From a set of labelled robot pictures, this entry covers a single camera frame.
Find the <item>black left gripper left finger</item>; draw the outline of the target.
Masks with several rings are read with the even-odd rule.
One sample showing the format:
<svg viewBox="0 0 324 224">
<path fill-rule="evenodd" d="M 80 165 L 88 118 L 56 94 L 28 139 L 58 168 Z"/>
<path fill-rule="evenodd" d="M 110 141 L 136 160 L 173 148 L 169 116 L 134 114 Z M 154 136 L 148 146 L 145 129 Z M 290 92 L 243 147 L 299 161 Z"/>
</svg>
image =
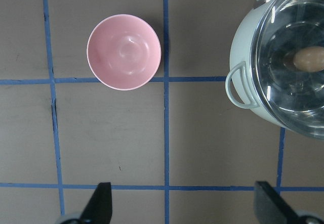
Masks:
<svg viewBox="0 0 324 224">
<path fill-rule="evenodd" d="M 112 218 L 111 183 L 99 183 L 82 212 L 66 214 L 57 223 L 110 223 Z"/>
</svg>

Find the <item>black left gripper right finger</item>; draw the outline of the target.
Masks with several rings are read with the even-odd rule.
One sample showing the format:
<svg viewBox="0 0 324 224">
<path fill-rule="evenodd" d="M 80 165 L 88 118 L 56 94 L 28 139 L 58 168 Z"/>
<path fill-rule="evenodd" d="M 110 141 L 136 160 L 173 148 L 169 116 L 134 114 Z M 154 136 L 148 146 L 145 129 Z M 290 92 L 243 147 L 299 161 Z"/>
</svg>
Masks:
<svg viewBox="0 0 324 224">
<path fill-rule="evenodd" d="M 259 223 L 323 223 L 323 218 L 307 211 L 295 211 L 266 181 L 254 185 L 254 215 Z"/>
</svg>

